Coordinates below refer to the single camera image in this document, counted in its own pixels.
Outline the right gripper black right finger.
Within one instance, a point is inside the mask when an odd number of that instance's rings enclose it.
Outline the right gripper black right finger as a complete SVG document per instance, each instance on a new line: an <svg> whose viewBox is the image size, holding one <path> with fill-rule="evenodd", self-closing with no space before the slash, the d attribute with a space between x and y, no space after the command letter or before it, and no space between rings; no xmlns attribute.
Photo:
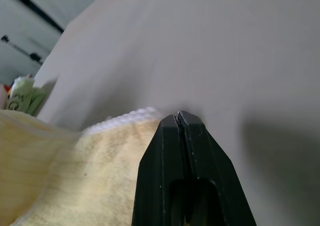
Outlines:
<svg viewBox="0 0 320 226"><path fill-rule="evenodd" d="M210 188L208 207L215 223L221 226L256 225L231 160L205 124L186 111L178 113L178 120L184 130L191 174Z"/></svg>

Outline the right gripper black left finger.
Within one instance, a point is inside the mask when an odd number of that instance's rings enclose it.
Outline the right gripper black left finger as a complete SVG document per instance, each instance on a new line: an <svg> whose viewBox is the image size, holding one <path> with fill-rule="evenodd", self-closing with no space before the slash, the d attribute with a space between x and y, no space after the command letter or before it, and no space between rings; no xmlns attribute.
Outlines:
<svg viewBox="0 0 320 226"><path fill-rule="evenodd" d="M132 225L183 225L184 179L179 127L169 115L160 121L139 163Z"/></svg>

